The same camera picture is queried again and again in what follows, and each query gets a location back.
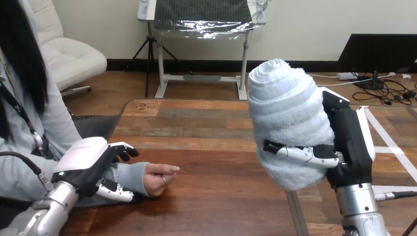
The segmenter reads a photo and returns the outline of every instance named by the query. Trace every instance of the robotic finger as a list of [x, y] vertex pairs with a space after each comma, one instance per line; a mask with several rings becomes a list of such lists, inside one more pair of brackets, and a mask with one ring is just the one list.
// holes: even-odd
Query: robotic finger
[[131, 145], [124, 143], [124, 142], [118, 142], [109, 144], [109, 146], [116, 151], [116, 154], [123, 160], [123, 161], [129, 161], [130, 157], [136, 157], [140, 154], [138, 151], [132, 147]]
[[102, 178], [97, 182], [97, 195], [104, 198], [119, 201], [119, 202], [136, 202], [141, 200], [134, 195], [132, 191], [123, 188], [120, 184], [106, 178]]
[[270, 140], [264, 141], [264, 151], [322, 168], [334, 168], [339, 164], [339, 157], [333, 152], [333, 149], [334, 146], [331, 145], [300, 147], [274, 143]]

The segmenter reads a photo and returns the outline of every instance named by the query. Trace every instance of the white stand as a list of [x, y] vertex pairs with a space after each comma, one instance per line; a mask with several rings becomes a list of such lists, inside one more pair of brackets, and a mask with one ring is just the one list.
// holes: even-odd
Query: white stand
[[91, 87], [90, 86], [84, 86], [84, 87], [79, 87], [79, 88], [72, 88], [72, 89], [68, 89], [67, 91], [61, 92], [61, 96], [68, 96], [77, 92], [81, 92], [81, 91], [91, 91]]
[[163, 98], [168, 82], [173, 81], [213, 81], [213, 82], [235, 82], [238, 87], [238, 95], [240, 100], [247, 100], [245, 79], [247, 65], [247, 49], [249, 32], [245, 34], [245, 43], [243, 44], [242, 71], [240, 76], [223, 77], [223, 76], [199, 76], [199, 75], [168, 75], [164, 74], [164, 58], [162, 56], [162, 37], [158, 41], [158, 65], [159, 65], [159, 88], [155, 98]]

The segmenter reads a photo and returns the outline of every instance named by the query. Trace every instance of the woman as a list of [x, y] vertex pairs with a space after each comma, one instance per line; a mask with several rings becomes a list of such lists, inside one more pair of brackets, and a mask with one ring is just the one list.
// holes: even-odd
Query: woman
[[[0, 85], [19, 101], [29, 118], [29, 122], [25, 121], [4, 95], [0, 96], [0, 152], [14, 151], [27, 156], [50, 179], [57, 161], [82, 137], [45, 69], [34, 33], [36, 27], [26, 0], [0, 0]], [[30, 128], [44, 138], [44, 151], [36, 148], [34, 130]], [[177, 171], [178, 167], [170, 165], [115, 163], [103, 176], [145, 196], [158, 196], [174, 181]], [[20, 159], [0, 157], [0, 229], [25, 209], [11, 209], [10, 201], [5, 206], [4, 199], [34, 201], [44, 194], [37, 177]], [[83, 205], [105, 203], [110, 202], [99, 196], [82, 202]]]

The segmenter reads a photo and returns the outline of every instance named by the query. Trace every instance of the white towel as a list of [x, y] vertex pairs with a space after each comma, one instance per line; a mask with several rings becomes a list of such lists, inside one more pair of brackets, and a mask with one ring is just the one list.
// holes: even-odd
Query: white towel
[[265, 152], [264, 140], [290, 146], [333, 145], [334, 133], [322, 101], [313, 79], [281, 59], [264, 62], [249, 74], [248, 102], [258, 158], [275, 182], [287, 190], [323, 181], [327, 169]]

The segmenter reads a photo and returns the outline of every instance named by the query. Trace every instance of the white leather chair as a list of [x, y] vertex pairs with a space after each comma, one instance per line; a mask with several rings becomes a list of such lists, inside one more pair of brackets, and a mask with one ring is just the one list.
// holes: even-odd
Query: white leather chair
[[[45, 63], [60, 91], [106, 70], [107, 60], [98, 50], [63, 37], [62, 25], [51, 0], [29, 0], [29, 3], [36, 16]], [[82, 90], [91, 88], [74, 88], [61, 94], [66, 96]]]

